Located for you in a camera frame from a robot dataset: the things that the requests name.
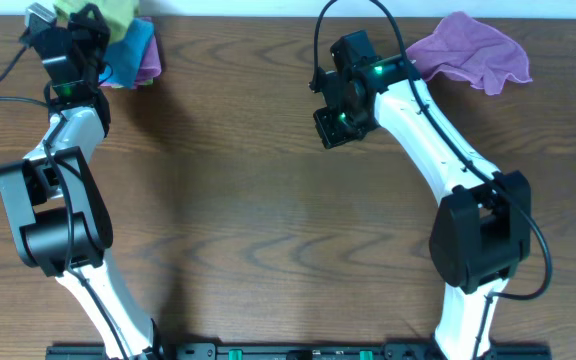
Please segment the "green microfiber cloth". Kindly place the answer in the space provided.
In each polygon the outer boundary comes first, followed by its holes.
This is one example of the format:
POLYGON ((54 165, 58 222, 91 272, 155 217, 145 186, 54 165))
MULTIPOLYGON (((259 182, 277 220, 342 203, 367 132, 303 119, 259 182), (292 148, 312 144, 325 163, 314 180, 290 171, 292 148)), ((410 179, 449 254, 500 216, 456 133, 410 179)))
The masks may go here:
POLYGON ((54 0, 53 7, 61 18, 79 12, 87 4, 95 5, 110 30, 109 43, 121 41, 134 17, 139 13, 139 0, 54 0))

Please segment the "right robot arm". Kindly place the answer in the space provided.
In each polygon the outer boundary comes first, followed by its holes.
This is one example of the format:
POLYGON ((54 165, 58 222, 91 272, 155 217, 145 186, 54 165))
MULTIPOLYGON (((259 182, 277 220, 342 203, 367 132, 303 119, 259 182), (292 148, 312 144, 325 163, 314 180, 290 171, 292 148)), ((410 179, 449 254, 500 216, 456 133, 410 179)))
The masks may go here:
POLYGON ((431 344, 402 350, 406 359, 547 359, 540 345, 493 344, 497 300, 530 253, 530 227, 501 196, 528 207, 531 189, 518 171, 504 174, 460 135, 401 56, 377 55, 363 31, 330 48, 335 68, 317 69, 311 86, 325 107, 314 112, 325 148, 361 140, 379 127, 403 147, 438 204, 429 240, 445 283, 443 310, 431 344))

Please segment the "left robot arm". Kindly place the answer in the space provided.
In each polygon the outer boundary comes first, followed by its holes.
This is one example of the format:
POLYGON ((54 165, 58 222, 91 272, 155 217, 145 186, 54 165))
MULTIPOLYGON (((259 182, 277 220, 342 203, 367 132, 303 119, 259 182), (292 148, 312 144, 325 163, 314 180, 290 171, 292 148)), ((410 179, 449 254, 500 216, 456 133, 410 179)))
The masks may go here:
POLYGON ((0 166, 0 193, 22 262, 38 267, 79 302, 102 337, 92 359, 164 359, 154 320, 128 290, 112 256, 109 212, 88 163, 107 137, 109 104, 99 76, 110 30, 91 3, 56 14, 34 3, 21 42, 34 49, 50 81, 49 128, 21 160, 0 166))

